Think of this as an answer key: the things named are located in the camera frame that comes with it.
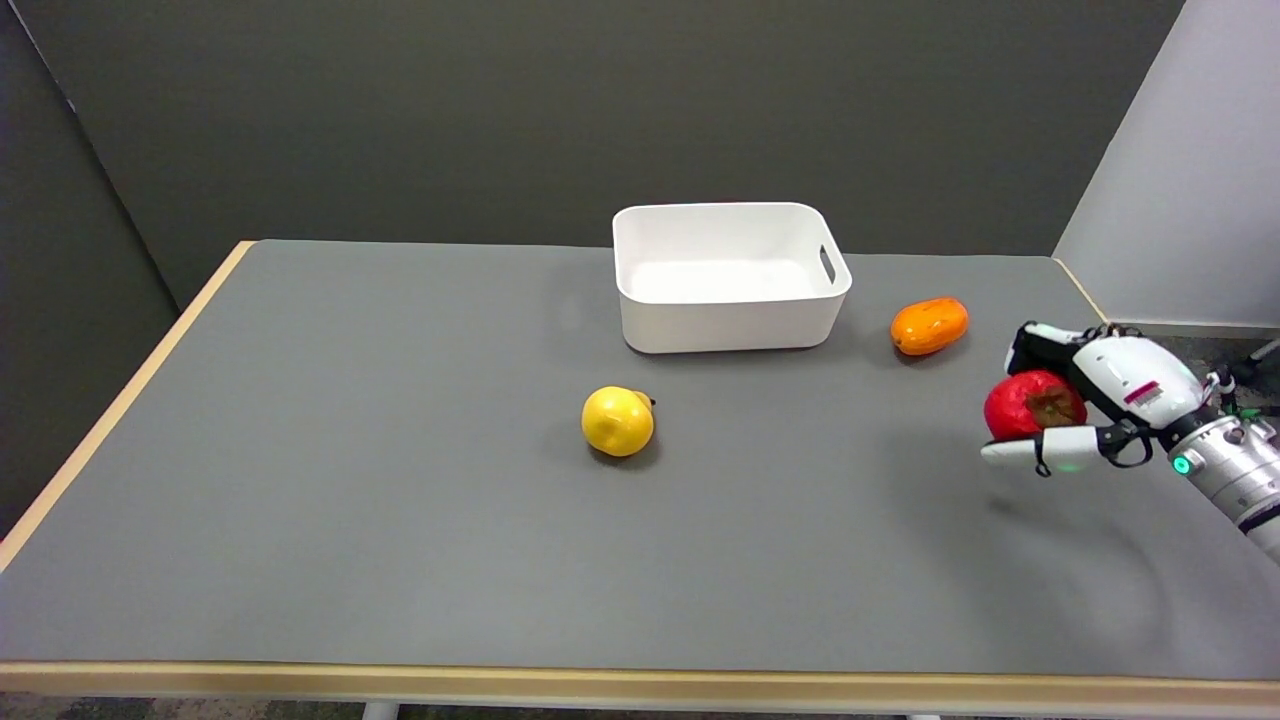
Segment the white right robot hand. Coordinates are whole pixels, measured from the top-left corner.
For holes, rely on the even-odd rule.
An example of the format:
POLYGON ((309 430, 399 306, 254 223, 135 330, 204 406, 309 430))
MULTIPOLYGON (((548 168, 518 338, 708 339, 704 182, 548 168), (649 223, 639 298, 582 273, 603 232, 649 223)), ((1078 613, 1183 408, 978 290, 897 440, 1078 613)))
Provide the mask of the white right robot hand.
POLYGON ((1010 346, 1006 370, 1009 375, 1050 372, 1110 423, 1071 421, 1036 430, 1025 439, 991 441, 980 450, 991 466, 1030 468, 1038 477, 1101 462, 1125 469, 1121 455, 1133 442, 1144 451, 1133 462, 1140 466, 1155 456, 1155 445, 1170 451, 1219 418, 1208 389, 1184 363, 1130 327, 1065 331, 1027 322, 1010 346))

